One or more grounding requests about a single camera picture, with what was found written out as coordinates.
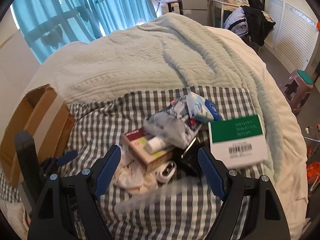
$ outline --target blue curtain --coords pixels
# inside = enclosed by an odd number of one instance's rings
[[[89,4],[106,34],[156,18],[151,0],[89,0]]]
[[[15,0],[20,30],[40,63],[72,41],[100,38],[99,22],[86,0]]]

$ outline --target silver bolt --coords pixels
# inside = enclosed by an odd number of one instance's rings
[[[230,174],[231,176],[237,176],[238,172],[235,171],[235,170],[230,170],[230,171],[229,171],[229,174]]]
[[[50,176],[50,179],[51,179],[51,180],[55,180],[57,177],[58,177],[57,174],[52,174],[52,175]]]
[[[81,171],[81,173],[82,173],[83,175],[88,175],[88,174],[90,173],[90,169],[83,169],[83,170]]]
[[[269,180],[268,176],[266,176],[266,175],[262,175],[262,176],[261,176],[261,179],[262,179],[263,181],[268,181],[268,180]]]

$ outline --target barcode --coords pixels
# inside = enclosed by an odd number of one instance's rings
[[[246,157],[251,155],[252,145],[251,143],[240,143],[229,147],[229,154],[232,159],[237,157]]]

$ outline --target black and white gingham fabric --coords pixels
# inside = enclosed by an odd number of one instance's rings
[[[67,150],[75,149],[79,155],[63,167],[61,175],[75,175],[83,168],[91,167],[97,159],[104,156],[112,144],[122,145],[124,133],[140,128],[145,118],[191,91],[215,102],[224,119],[254,114],[248,90],[207,86],[167,91],[137,91],[108,102],[70,105],[69,109],[75,116],[76,124],[70,134]],[[200,131],[198,136],[200,140],[204,140],[209,134],[208,131]],[[263,174],[263,165],[243,169],[241,174],[258,178]],[[177,172],[173,180],[183,177],[183,172]],[[13,197],[17,195],[15,190],[8,191],[6,186],[3,187],[3,179],[0,182],[0,197],[7,201],[20,200],[19,197]],[[220,200],[212,194],[204,177],[192,187],[182,189],[177,195],[163,196],[159,203],[127,214],[116,214],[114,206],[130,197],[127,192],[114,185],[110,185],[106,194],[101,196],[100,211],[115,239],[204,239],[221,207]],[[240,237],[247,203],[248,197],[244,197],[232,239]],[[75,222],[79,237],[85,239],[77,213]]]

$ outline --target pink stool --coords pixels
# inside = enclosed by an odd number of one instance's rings
[[[311,78],[305,71],[299,69],[293,71],[287,82],[280,86],[280,90],[294,114],[298,114],[301,111],[312,89],[313,82]]]

